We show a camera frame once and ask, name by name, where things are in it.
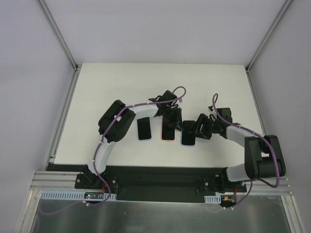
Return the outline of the light blue phone case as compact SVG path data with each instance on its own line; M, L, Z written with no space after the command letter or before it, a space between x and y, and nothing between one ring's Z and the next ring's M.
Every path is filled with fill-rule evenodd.
M180 143L184 147L194 147L195 146L195 133L182 131Z

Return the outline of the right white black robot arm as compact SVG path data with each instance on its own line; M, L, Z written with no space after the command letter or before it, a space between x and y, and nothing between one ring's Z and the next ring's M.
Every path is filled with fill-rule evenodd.
M239 123L233 123L230 108L216 108L216 115L200 114L196 121L184 121L185 133L210 140L213 134L233 141L244 149L244 162L225 167L222 176L225 182L260 181L271 188L278 188L286 166L275 135L261 135Z

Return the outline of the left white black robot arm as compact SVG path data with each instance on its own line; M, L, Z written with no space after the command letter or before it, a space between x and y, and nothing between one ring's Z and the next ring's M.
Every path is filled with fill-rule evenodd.
M116 100L98 122L100 140L90 162L84 167L83 174L91 186L102 179L115 144L127 134L133 121L147 117L164 117L167 126L182 131L183 123L178 102L184 93L177 97L173 91L167 90L163 95L150 98L146 102L126 105Z

